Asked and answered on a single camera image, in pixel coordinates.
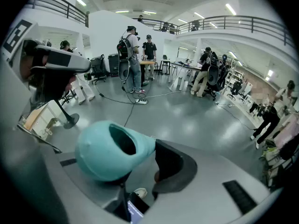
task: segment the fluorescent light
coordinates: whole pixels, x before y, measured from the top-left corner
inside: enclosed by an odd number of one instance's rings
[[[86,4],[82,0],[77,0],[81,5],[86,6]]]
[[[211,22],[210,22],[210,24],[211,24],[213,27],[218,28],[218,27],[216,27],[216,26],[214,25],[214,23],[211,23]]]
[[[184,21],[184,20],[182,20],[182,19],[178,19],[179,21],[182,21],[182,22],[184,22],[184,23],[187,23],[186,21]]]
[[[128,13],[128,10],[116,11],[116,13]]]
[[[144,13],[157,14],[156,12],[148,12],[148,11],[144,11]]]
[[[231,13],[235,16],[237,13],[235,13],[234,9],[227,3],[225,6],[231,11]]]
[[[237,59],[237,57],[235,56],[235,54],[232,51],[229,51],[229,53],[235,58]]]
[[[268,76],[272,76],[272,74],[273,74],[273,71],[272,71],[272,70],[269,70],[269,71],[268,71]]]
[[[194,14],[196,14],[197,16],[200,16],[202,19],[204,19],[204,17],[198,13],[194,13]]]

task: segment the black metal railing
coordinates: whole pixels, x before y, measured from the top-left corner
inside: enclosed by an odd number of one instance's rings
[[[32,9],[51,10],[55,14],[83,23],[88,27],[88,16],[66,0],[29,0]]]
[[[155,31],[168,32],[171,34],[178,34],[178,25],[174,25],[165,21],[159,21],[154,19],[143,19],[142,23]]]
[[[247,30],[254,34],[266,34],[279,39],[284,45],[288,44],[294,48],[294,43],[286,26],[275,21],[251,16],[216,16],[194,20],[180,25],[178,34],[213,29]]]

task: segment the hole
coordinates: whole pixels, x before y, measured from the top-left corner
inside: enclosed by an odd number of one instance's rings
[[[131,138],[120,128],[110,125],[109,132],[116,145],[126,154],[136,154],[136,148]]]

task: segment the backpack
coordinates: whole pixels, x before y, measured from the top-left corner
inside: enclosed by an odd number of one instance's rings
[[[116,46],[117,53],[119,56],[119,60],[129,60],[131,59],[133,55],[133,48],[131,47],[131,44],[128,40],[128,38],[131,36],[129,34],[126,38],[121,37],[121,40],[119,41],[118,45]]]

